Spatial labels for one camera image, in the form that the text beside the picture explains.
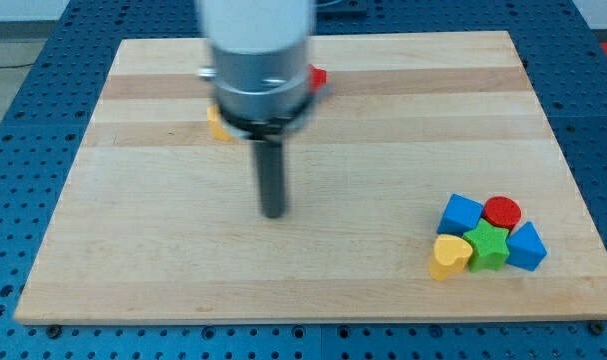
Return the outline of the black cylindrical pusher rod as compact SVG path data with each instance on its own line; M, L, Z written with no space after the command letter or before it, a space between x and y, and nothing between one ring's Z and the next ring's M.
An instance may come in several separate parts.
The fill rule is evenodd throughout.
M255 141L253 152L262 214L271 219L279 218L287 206L283 145Z

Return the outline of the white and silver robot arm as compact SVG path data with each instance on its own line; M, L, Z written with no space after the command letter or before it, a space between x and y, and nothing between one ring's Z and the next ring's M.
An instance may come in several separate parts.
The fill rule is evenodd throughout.
M196 16L211 63L199 76L213 86L224 127L251 142L260 207L287 210L284 143L309 120L317 97L309 64L313 0L198 0Z

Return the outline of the red block behind arm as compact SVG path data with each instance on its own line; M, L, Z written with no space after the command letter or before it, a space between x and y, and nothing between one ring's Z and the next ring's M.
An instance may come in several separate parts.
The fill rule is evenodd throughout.
M314 65L309 65L310 70L310 91L315 93L323 88L327 83L327 71Z

